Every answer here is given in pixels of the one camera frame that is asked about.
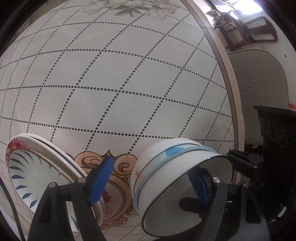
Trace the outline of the pink rose white plate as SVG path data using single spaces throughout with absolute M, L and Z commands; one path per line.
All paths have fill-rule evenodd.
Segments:
M 65 185 L 87 176 L 62 150 L 28 133 L 9 140 L 6 165 L 13 189 L 25 206 L 22 214 L 36 212 L 50 182 Z

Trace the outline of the blue leaf pattern plate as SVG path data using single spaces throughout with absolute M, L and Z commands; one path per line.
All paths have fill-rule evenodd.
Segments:
M 8 157 L 8 169 L 12 185 L 18 198 L 20 214 L 28 223 L 32 222 L 41 197 L 48 184 L 73 183 L 37 151 L 16 149 Z

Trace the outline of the dark rim white bowl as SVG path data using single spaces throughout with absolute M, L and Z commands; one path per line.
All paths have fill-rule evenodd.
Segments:
M 222 155 L 212 157 L 196 166 L 207 169 L 211 176 L 217 176 L 225 183 L 231 181 L 232 165 Z M 168 177 L 152 177 L 142 187 L 138 207 L 142 229 L 148 235 L 168 237 L 189 230 L 201 222 L 197 214 L 183 211 L 179 207 L 182 198 L 197 197 L 187 175 L 188 171 L 171 181 Z

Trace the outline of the plain white plate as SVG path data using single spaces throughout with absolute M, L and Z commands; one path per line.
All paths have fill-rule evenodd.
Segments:
M 70 155 L 53 145 L 46 139 L 34 134 L 27 134 L 32 143 L 38 146 L 37 152 L 46 158 L 49 163 L 59 170 L 66 178 L 74 182 L 80 177 L 87 177 L 82 168 L 71 158 Z M 98 224 L 102 224 L 105 215 L 105 203 L 102 198 L 104 187 L 90 187 L 87 189 L 88 202 L 92 206 Z

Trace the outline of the blue rim white bowl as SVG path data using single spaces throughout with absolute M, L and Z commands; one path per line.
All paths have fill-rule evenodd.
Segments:
M 138 158 L 130 178 L 133 207 L 140 214 L 139 195 L 152 177 L 177 179 L 192 167 L 219 154 L 212 148 L 188 138 L 160 141 L 147 148 Z

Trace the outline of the grey upholstered chair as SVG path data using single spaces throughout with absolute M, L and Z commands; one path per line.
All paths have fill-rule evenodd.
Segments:
M 288 108 L 285 72 L 267 51 L 250 49 L 228 53 L 241 98 L 246 144 L 263 144 L 255 105 Z

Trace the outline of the patterned diamond tablecloth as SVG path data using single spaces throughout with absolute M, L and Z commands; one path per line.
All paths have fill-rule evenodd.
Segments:
M 130 194 L 150 145 L 189 138 L 219 153 L 243 147 L 232 66 L 193 1 L 60 1 L 1 55 L 1 177 L 23 231 L 31 192 L 6 164 L 20 133 L 41 136 L 88 172 L 115 158 L 104 192 L 108 240 L 152 240 Z

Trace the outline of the dark wooden chair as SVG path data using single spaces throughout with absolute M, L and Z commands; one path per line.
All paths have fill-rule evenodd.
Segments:
M 234 17 L 229 17 L 223 22 L 219 22 L 214 26 L 214 29 L 219 29 L 224 37 L 227 46 L 231 52 L 236 51 L 237 48 L 256 44 L 256 43 L 275 43 L 278 41 L 278 35 L 275 27 L 272 23 L 264 16 L 259 16 L 253 20 L 244 23 L 241 20 L 237 20 Z M 242 40 L 232 42 L 229 33 L 238 31 Z M 270 35 L 271 39 L 255 39 L 258 35 Z

